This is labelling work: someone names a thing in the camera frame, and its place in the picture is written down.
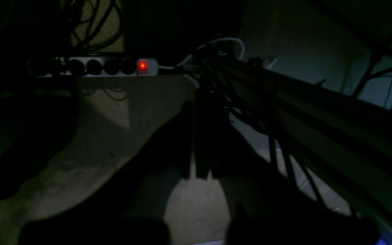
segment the red power switch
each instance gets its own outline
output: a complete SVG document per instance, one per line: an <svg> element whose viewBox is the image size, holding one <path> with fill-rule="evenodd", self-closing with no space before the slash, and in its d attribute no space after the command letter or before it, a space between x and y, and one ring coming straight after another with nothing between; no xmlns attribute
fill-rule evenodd
<svg viewBox="0 0 392 245"><path fill-rule="evenodd" d="M139 71L148 71L148 63L147 62L139 62L138 63Z"/></svg>

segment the black cable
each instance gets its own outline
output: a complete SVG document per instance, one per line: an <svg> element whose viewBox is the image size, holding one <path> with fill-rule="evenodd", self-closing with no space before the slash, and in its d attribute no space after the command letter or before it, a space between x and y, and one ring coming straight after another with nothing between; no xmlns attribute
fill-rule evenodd
<svg viewBox="0 0 392 245"><path fill-rule="evenodd" d="M87 45L91 40L93 40L101 30L102 26L104 25L105 21L107 20L108 16L110 15L112 9L114 8L116 3L116 0L111 0L110 5L108 6L107 10L105 11L104 16L101 18L101 20L98 23L98 26L95 28L93 33L89 35L84 41L81 43L78 43L74 48L77 49L82 49L84 45Z"/></svg>
<svg viewBox="0 0 392 245"><path fill-rule="evenodd" d="M320 205L322 205L323 207L327 207L325 204L325 201L322 198L322 195L320 194L319 189L317 188L317 185L314 182L314 179L312 178L311 174L309 173L308 169L306 169L306 166L304 166L302 163L297 162L297 164L299 164L300 168L302 169L303 173L305 174L306 178L308 179L312 191L314 192L314 195L317 199L317 203L319 203Z"/></svg>
<svg viewBox="0 0 392 245"><path fill-rule="evenodd" d="M110 38L109 40L107 40L107 41L105 41L103 43L92 45L90 47L90 51L98 51L98 50L101 50L103 48L107 48L108 46L110 46L113 43L115 43L121 37L121 35L122 35L123 31L124 31L123 15L122 15L122 12L119 9L119 6L116 3L114 3L114 8L115 8L115 10L117 12L117 16L119 18L119 29L118 29L117 33L112 38Z"/></svg>
<svg viewBox="0 0 392 245"><path fill-rule="evenodd" d="M90 31L92 30L93 23L95 22L95 19L96 19L96 15L98 14L100 4L101 4L101 0L96 0L96 5L92 9L92 16L91 16L90 23L86 28L84 40L87 40L88 36L90 35Z"/></svg>
<svg viewBox="0 0 392 245"><path fill-rule="evenodd" d="M73 32L73 36L77 39L78 42L82 42L80 36L78 36L77 32L74 30Z"/></svg>
<svg viewBox="0 0 392 245"><path fill-rule="evenodd" d="M374 34L359 30L356 26L354 26L352 23L345 20L343 17L341 17L338 13L336 13L333 9L331 9L328 5L323 3L321 0L308 0L308 1L316 8L325 12L327 15L329 15L331 18L333 18L336 22L340 23L342 26L344 26L345 28L350 30L357 37L359 37L360 39L363 39L365 42L370 44L372 42L375 42L375 40L383 40L382 37L379 37Z"/></svg>
<svg viewBox="0 0 392 245"><path fill-rule="evenodd" d="M247 102L245 102L243 99L241 99L240 96L238 96L230 78L227 76L227 73L224 70L224 67L220 64L220 62L217 62L216 64L217 64L218 70L223 75L223 78L226 81L227 86L224 86L223 84L221 84L218 79L217 79L217 85L220 87L223 87L225 89L227 96L229 96L229 98L232 101L235 101L235 103L238 105L238 107L240 108L241 111L246 110L246 111L260 114L260 112L258 112L257 110L254 110L252 108L252 106L250 106Z"/></svg>
<svg viewBox="0 0 392 245"><path fill-rule="evenodd" d="M387 96L386 96L385 103L384 103L384 108L386 108L386 104L388 103L389 95L391 93L391 88L392 88L392 80L391 80L391 83L389 84Z"/></svg>
<svg viewBox="0 0 392 245"><path fill-rule="evenodd" d="M57 39L61 37L67 37L70 33L75 31L75 28L81 22L81 16L84 6L84 0L65 1L65 5L60 14L53 19L47 19L47 30L45 32L42 29L37 29L36 31L40 34L47 33L47 35L42 36L42 38L47 38L48 40Z"/></svg>
<svg viewBox="0 0 392 245"><path fill-rule="evenodd" d="M234 107L231 105L228 107L229 111L236 117L238 120L242 121L245 124L248 124L250 127L252 127L255 131L262 133L262 134L267 134L267 132L260 127L258 124L254 123L252 119L244 114L243 112L239 113L234 109Z"/></svg>
<svg viewBox="0 0 392 245"><path fill-rule="evenodd" d="M106 89L103 89L103 91L104 91L104 93L106 94L107 97L109 97L110 99L112 99L112 100L114 100L114 101L124 101L124 100L126 100L126 98L128 97L128 96L126 96L126 94L125 94L125 96L123 96L122 98L115 98L115 97L113 97Z"/></svg>
<svg viewBox="0 0 392 245"><path fill-rule="evenodd" d="M87 20L83 20L80 23L78 23L78 25L82 25L84 23L87 23L87 22L89 22L89 21L91 21L91 20L93 20L95 18L95 16L93 15L93 11L95 10L95 6L93 5L92 0L88 0L88 2L90 3L90 6L92 7L92 15L90 15L90 17L87 18Z"/></svg>
<svg viewBox="0 0 392 245"><path fill-rule="evenodd" d="M297 181L296 181L296 175L294 174L293 163L291 161L288 149L286 148L286 145L283 143L281 144L281 151L282 151L283 161L285 162L285 169L287 171L288 181L290 181L290 183L294 186L294 188L297 189Z"/></svg>
<svg viewBox="0 0 392 245"><path fill-rule="evenodd" d="M261 72L262 72L262 66L263 62L261 59L250 59L249 60L250 65L256 65L257 66L257 75L255 77L256 80L256 90L258 92L258 96L260 97L261 102L266 105L266 110L268 113L271 113L273 109L271 107L268 107L265 100L266 98L262 94L263 91L263 85L262 85L262 79L261 79ZM279 171L279 165L277 161L277 155L276 155L276 135L275 132L278 130L276 122L274 120L270 120L267 116L264 119L265 126L267 127L267 132L268 132L268 138L269 138L269 153L270 153L270 160L274 167ZM288 180L297 188L296 179L292 179L294 172L292 171L293 166L291 165L291 161L289 161L289 157L285 157L286 152L282 152L285 164L286 164L286 169L287 169L287 175L288 175Z"/></svg>

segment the power strip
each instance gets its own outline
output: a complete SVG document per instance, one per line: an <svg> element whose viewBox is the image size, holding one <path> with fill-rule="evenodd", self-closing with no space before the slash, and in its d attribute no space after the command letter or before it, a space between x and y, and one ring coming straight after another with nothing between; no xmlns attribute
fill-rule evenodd
<svg viewBox="0 0 392 245"><path fill-rule="evenodd" d="M112 56L54 57L47 60L28 59L28 71L38 78L76 77L135 77L155 76L158 62L153 58L117 58Z"/></svg>

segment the white cable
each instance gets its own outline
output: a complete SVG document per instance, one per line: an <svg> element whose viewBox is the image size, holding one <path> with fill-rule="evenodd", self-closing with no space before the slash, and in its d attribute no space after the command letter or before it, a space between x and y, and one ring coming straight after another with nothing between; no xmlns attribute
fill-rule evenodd
<svg viewBox="0 0 392 245"><path fill-rule="evenodd" d="M273 66L276 64L276 62L277 62L277 58L270 61L270 63L266 66L266 69L270 71L273 70Z"/></svg>
<svg viewBox="0 0 392 245"><path fill-rule="evenodd" d="M301 191L303 188L305 188L305 186L307 186L309 183L309 180L305 180L299 187L299 191Z"/></svg>
<svg viewBox="0 0 392 245"><path fill-rule="evenodd" d="M183 74L182 76L189 79L190 82L192 82L192 84L196 87L196 89L198 89L200 87L199 82L196 79L194 79L194 77L192 77L188 74Z"/></svg>
<svg viewBox="0 0 392 245"><path fill-rule="evenodd" d="M222 37L222 38L218 38L218 39L211 40L211 41L209 41L208 43L209 43L209 44L213 44L213 43L224 42L224 41L235 41L235 42L238 42L238 43L240 44L240 47L241 47L241 52L240 52L240 55L238 56L238 60L243 59L244 52L246 51L246 47L244 46L243 41L241 41L241 39L239 39L239 38L236 38L236 37ZM196 50L205 48L206 46L207 46L207 44L199 45L199 47L197 47ZM184 64L187 63L192 57L193 57L193 55L192 55L192 54L189 54L189 55L188 55L187 57L185 57L181 62L179 62L176 66L179 67L179 66L184 65ZM160 68L160 69L174 69L175 67L173 67L173 66L163 66L163 65L159 65L158 68Z"/></svg>

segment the concrete floor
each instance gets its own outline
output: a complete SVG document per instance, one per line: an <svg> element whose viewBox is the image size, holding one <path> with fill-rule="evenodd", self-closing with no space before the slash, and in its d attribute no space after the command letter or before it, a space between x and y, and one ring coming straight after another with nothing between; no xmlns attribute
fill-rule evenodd
<svg viewBox="0 0 392 245"><path fill-rule="evenodd" d="M392 23L392 12L378 16L391 20L380 22ZM362 23L364 28L371 28L367 25ZM389 29L381 27L373 28L382 32ZM310 83L327 79L324 88L347 95L353 92L370 55L361 41L303 0L246 0L241 38L247 48L246 59L276 59L273 71ZM121 48L117 44L107 51ZM386 59L379 68L390 65L392 60ZM388 78L375 79L360 99L382 107L390 82ZM113 83L122 90L97 89L102 83ZM16 196L0 202L0 245L16 244L27 221L51 217L86 199L176 115L184 101L193 100L195 90L182 76L80 79L78 85L84 95L75 138ZM390 96L386 107L391 104ZM268 159L267 139L233 120L256 152ZM281 172L285 174L282 164ZM306 179L297 165L295 172L299 185L304 184ZM316 182L330 208L349 214L341 197L317 177ZM303 192L314 198L309 185L303 185ZM230 215L219 182L199 180L194 174L190 180L181 180L169 197L164 220L176 245L223 239Z"/></svg>

